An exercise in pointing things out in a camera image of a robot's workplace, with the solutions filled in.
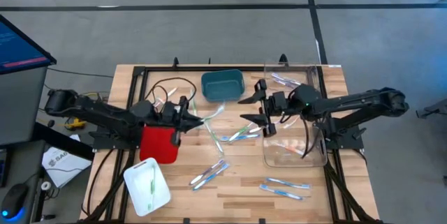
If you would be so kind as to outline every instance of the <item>monitor screen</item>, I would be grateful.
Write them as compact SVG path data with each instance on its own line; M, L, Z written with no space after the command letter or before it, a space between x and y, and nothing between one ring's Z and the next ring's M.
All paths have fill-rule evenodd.
M53 63L49 53L0 15L0 74Z

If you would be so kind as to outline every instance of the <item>clear plastic bin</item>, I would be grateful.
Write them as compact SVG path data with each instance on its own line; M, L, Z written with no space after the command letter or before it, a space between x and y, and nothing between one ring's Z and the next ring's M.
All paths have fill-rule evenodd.
M295 80L301 84L310 84L319 90L318 75L315 66L300 66L289 64L266 64L264 78L267 83L267 95L284 91L285 96L294 89L275 82L272 74L276 73L283 78ZM308 149L315 142L315 147L304 158L302 154L306 148L306 126L301 118L292 116L287 122L280 124L281 117L272 117L276 123L277 134L263 138L264 162L269 167L318 167L327 163L328 157L321 131L312 122L306 122L309 134Z

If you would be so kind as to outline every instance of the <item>wooden tabletop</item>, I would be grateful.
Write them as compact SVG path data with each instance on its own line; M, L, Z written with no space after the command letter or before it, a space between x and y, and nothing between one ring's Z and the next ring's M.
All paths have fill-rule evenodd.
M126 107L133 67L134 65L119 65L117 67L109 104L122 108ZM347 95L342 68L339 66L323 66L322 69L328 97ZM197 94L194 100L198 115L204 117L212 114L220 104L208 103L203 97L200 87L202 74L203 72L151 72L147 82L147 90L156 81L167 77L180 76L191 80L197 86ZM304 73L281 74L301 82L307 81ZM243 75L245 82L243 98L246 98L253 94L254 84L259 78L264 78L265 73L243 72ZM267 79L267 81L270 91L281 89L279 84L275 84L272 80ZM140 86L140 82L141 80L138 80L137 87ZM191 85L186 82L173 80L164 82L162 85L168 91L177 87L177 91L170 97L172 101L178 101L182 95L189 97ZM259 103L255 105L226 103L225 111L212 119L210 125L219 136L231 136L248 124L248 121L240 118L239 115L256 113L258 107ZM300 140L305 137L304 124L300 120L296 121L287 130L281 127L277 126L278 137L295 137ZM172 196L171 201L155 212L145 217L139 217L136 215L129 198L126 222L182 223L183 218L190 218L192 223L257 223L259 218L265 218L268 223L332 223L323 168L269 167L264 161L263 148L265 146L266 142L262 137L241 140L232 145L224 144L225 159L230 167L201 190L193 192L188 183L206 168L216 163L219 157L214 143L210 139L210 134L205 128L199 127L190 130L182 136L182 145L179 148L177 160L173 164L161 165L162 173ZM95 155L84 206L87 206L87 195L93 176L107 152L107 150L99 151ZM93 188L91 210L103 199L110 188L116 153L116 151L113 151L99 172ZM341 150L340 154L348 189L370 216L379 218L364 160L354 151ZM135 163L139 163L138 152L135 157ZM293 183L311 184L312 189L293 190L293 188L281 187L278 184L268 184L297 195L308 196L303 201L293 200L259 189L259 185L265 183L266 177L283 179ZM115 198L112 218L118 217L121 191L122 189ZM342 204L337 189L336 197L340 218L343 218Z

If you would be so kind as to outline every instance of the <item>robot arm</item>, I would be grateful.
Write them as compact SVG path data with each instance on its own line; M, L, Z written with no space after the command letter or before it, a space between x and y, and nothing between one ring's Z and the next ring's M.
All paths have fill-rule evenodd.
M145 126L174 128L175 134L187 132L203 124L201 118L188 113L189 102L185 96L179 105L167 101L163 110L157 112L149 101L140 101L129 110L108 105L73 90L50 90L45 112L55 117L77 117L102 126L111 131L114 137L140 144L142 129Z
M338 131L346 130L378 116L399 117L409 106L405 103L405 95L391 88L369 90L360 94L341 96L338 98L321 98L321 94L312 86L301 84L285 96L283 91L275 92L267 97L265 80L255 85L255 94L240 104L261 102L260 114L243 114L241 117L264 127L265 137L276 133L271 116L300 115L307 121L325 118L329 113L346 110L357 110L337 122Z

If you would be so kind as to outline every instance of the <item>green toothbrush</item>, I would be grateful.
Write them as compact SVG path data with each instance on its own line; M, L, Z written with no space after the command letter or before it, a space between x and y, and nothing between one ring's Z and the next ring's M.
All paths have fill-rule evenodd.
M191 99L191 105L193 107L193 114L197 117L197 109L196 109L196 102L194 101L194 98Z
M253 122L251 122L248 126L245 126L244 128L240 129L237 133L235 133L233 136L231 136L230 139L228 140L228 143L233 142L233 140L234 140L235 138L237 138L239 135L241 135L241 134L244 133L246 130L248 130L252 124L253 124Z
M151 190L151 202L147 205L147 208L149 210L152 210L154 207L154 193L155 193L155 167L152 167L152 176L151 176L151 184L150 184L150 190Z

